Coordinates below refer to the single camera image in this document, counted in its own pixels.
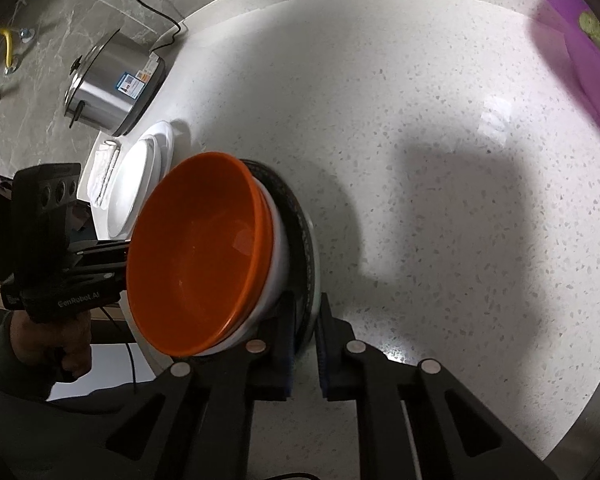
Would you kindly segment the person's left hand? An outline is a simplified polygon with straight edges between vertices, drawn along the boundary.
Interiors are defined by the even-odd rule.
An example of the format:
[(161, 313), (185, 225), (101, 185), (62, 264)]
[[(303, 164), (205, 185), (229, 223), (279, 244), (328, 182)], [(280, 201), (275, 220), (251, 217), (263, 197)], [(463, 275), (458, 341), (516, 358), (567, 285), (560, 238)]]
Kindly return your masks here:
[(16, 311), (9, 336), (17, 359), (49, 368), (55, 382), (75, 382), (92, 369), (90, 312), (59, 324), (45, 324), (32, 321), (26, 311)]

